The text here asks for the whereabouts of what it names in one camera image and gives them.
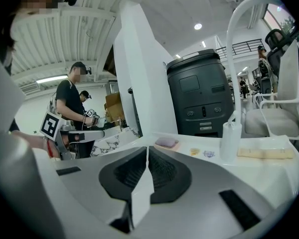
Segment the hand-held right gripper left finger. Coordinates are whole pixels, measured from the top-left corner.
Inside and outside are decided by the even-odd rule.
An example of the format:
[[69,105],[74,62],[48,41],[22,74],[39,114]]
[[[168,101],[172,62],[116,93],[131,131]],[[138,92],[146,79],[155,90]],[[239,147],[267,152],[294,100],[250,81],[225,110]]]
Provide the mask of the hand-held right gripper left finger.
[[105,224],[129,234],[134,229],[132,192],[147,162],[147,148],[58,161],[55,169],[70,194]]

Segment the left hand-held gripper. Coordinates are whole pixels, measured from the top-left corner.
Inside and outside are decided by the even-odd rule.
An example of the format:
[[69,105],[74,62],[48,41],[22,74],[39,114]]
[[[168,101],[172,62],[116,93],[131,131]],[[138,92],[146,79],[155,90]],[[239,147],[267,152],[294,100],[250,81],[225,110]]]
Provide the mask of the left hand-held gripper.
[[73,121],[64,120],[51,112],[45,113],[40,132],[53,141],[61,160],[74,158],[70,150],[64,145],[62,134],[69,134],[69,142],[91,142],[100,140],[105,136],[102,130],[75,130]]

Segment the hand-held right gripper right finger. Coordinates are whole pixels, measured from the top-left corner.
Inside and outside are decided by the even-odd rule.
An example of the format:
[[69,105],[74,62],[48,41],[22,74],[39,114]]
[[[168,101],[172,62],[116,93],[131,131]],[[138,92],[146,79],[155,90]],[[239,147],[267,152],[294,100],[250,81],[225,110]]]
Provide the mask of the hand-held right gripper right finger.
[[251,186],[208,161],[151,146],[149,170],[149,232],[244,232],[274,210]]

